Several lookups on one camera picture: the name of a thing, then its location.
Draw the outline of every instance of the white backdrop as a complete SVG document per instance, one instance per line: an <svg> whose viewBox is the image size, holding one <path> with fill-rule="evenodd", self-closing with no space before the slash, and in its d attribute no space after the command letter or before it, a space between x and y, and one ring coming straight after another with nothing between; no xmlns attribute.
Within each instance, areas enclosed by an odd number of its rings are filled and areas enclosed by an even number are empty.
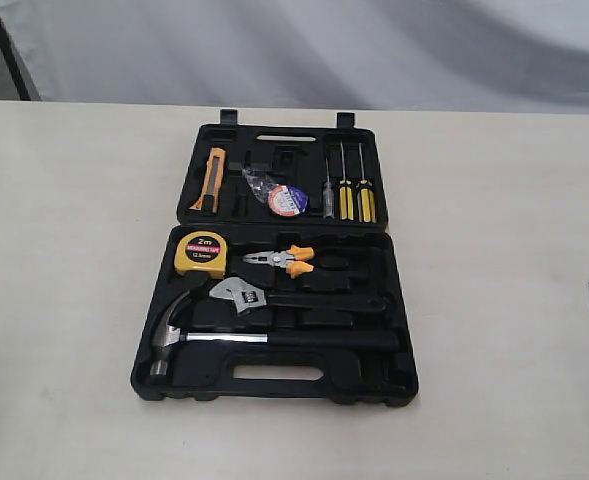
<svg viewBox="0 0 589 480"><path fill-rule="evenodd" d="M589 112L589 0L0 0L46 100Z"/></svg>

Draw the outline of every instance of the table surface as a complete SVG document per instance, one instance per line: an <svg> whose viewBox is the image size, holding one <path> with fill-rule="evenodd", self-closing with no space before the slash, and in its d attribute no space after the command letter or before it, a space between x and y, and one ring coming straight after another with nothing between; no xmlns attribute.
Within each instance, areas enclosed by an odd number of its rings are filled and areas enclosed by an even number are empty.
<svg viewBox="0 0 589 480"><path fill-rule="evenodd" d="M131 389L192 144L217 121L0 102L0 479L589 478L589 116L357 113L421 382L401 409Z"/></svg>

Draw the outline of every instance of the tape measure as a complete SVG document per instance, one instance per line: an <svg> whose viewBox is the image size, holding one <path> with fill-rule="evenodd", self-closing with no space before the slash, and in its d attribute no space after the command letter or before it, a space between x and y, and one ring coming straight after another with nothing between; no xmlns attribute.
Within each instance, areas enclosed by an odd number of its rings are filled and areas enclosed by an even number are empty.
<svg viewBox="0 0 589 480"><path fill-rule="evenodd" d="M223 278L226 261L227 243L223 237L214 232L192 232L178 242L174 268L179 275L199 270L212 278Z"/></svg>

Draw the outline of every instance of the black plastic case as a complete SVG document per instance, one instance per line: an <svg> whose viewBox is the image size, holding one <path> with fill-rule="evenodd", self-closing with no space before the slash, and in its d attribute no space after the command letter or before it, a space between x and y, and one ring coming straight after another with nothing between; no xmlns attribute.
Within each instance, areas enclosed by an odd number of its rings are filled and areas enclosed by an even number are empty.
<svg viewBox="0 0 589 480"><path fill-rule="evenodd" d="M387 207L374 134L354 128L352 113L337 115L337 128L298 128L239 125L235 110L222 110L221 123L203 125L192 153L177 217L180 225L170 233L154 295L131 374L131 384L145 400L165 397L213 400L219 395L255 397L321 397L340 404L358 401L404 406L418 392L418 377L407 326L403 296L392 239L385 233ZM323 218L322 189L329 161L334 192L342 177L339 142L346 155L347 177L354 184L362 172L358 144L363 148L365 177L373 184L376 223ZM223 183L216 214L190 210L203 183L210 149L226 150ZM308 211L279 217L253 196L242 175L244 167L263 170L309 196ZM181 276L174 270L174 253L181 238L194 231L211 231L227 241L226 277L239 276L273 294L326 294L378 298L382 313L339 312L330 308L268 307L237 315L231 302L207 297L217 283L203 276ZM290 278L279 268L252 265L242 255L263 250L286 250L291 245L314 247L321 267L345 262L331 281L311 274ZM189 308L172 322L190 332L390 332L398 340L394 351L327 347L284 347L268 344L196 341L177 343L171 352L166 381L150 377L154 361L151 340L160 316L186 289L198 287ZM317 380L236 378L240 365L312 366L323 372Z"/></svg>

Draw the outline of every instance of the tool kit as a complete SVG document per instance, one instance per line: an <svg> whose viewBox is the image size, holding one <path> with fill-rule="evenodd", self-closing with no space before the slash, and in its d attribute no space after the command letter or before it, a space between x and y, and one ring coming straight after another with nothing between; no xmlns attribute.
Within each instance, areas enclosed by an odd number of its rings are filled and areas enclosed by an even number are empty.
<svg viewBox="0 0 589 480"><path fill-rule="evenodd" d="M374 134L203 125L134 361L145 400L407 405L418 377ZM242 367L320 378L246 378Z"/></svg>

